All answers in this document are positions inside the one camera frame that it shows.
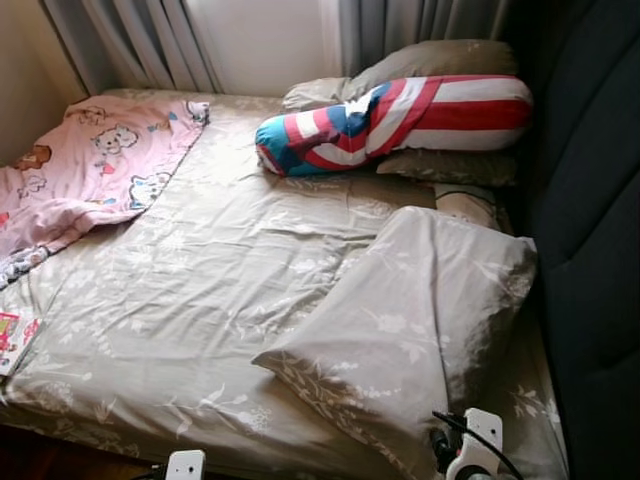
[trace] captain america pillow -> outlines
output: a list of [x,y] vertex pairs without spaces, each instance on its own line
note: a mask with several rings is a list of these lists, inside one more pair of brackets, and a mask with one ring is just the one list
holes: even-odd
[[256,148],[282,176],[350,170],[401,148],[500,150],[527,128],[532,103],[512,76],[405,78],[355,102],[270,118]]

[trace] stuffed pillow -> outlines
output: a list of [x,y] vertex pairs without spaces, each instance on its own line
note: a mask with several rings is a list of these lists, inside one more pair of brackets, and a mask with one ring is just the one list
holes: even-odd
[[291,87],[283,112],[300,112],[356,100],[373,87],[406,77],[433,75],[515,75],[509,45],[494,40],[428,40],[387,56],[350,79],[321,78]]
[[515,185],[516,161],[501,152],[447,152],[406,148],[384,157],[377,173],[434,183],[507,187]]
[[499,150],[524,132],[531,106],[515,77],[405,78],[356,102],[271,118],[258,128],[256,147],[280,175],[348,170],[406,147]]
[[347,77],[341,77],[298,83],[282,99],[282,112],[303,112],[342,103],[342,90],[348,81]]
[[252,363],[406,478],[433,478],[431,412],[474,404],[535,259],[529,239],[402,208],[304,323]]
[[493,192],[474,185],[433,185],[439,212],[481,227],[500,230]]

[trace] cartoon print blanket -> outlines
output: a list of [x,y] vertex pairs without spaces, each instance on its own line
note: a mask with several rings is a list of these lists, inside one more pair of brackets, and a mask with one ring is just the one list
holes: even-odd
[[209,104],[97,96],[0,168],[0,290],[91,228],[130,220],[160,194]]

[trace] power cord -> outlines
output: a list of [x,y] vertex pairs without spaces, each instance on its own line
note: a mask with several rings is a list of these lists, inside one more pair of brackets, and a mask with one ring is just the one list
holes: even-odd
[[167,476],[166,465],[154,465],[151,467],[150,472],[143,473],[142,475],[133,477],[131,480],[164,480],[166,476]]
[[460,433],[468,433],[473,438],[478,440],[482,445],[487,447],[491,451],[491,453],[493,453],[496,457],[498,457],[502,461],[502,463],[504,463],[507,466],[507,468],[509,470],[511,470],[511,473],[513,474],[514,477],[516,477],[518,480],[524,480],[524,477],[518,471],[518,469],[515,467],[515,465],[513,463],[511,463],[511,461],[500,450],[498,450],[496,447],[494,447],[490,442],[485,440],[482,436],[478,435],[473,430],[467,428],[466,425],[463,425],[460,422],[458,422],[457,420],[454,420],[450,415],[445,415],[444,413],[440,413],[440,412],[436,412],[436,411],[434,411],[432,413],[433,413],[434,417],[442,420],[443,422],[445,422],[447,425],[449,425],[454,430],[457,430]]

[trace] white wall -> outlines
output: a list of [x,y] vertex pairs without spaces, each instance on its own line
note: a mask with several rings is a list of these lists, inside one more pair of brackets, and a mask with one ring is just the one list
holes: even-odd
[[[43,18],[20,10],[37,2],[29,3],[31,0],[0,1],[0,165],[27,151],[60,122],[67,104],[77,100],[77,92],[63,80],[65,69],[56,64],[60,46],[55,36],[54,43],[43,38],[38,22]],[[44,41],[41,47],[46,47],[42,52],[34,46],[38,38]]]
[[281,96],[295,83],[340,73],[335,39],[327,36],[332,2],[185,3],[225,93]]

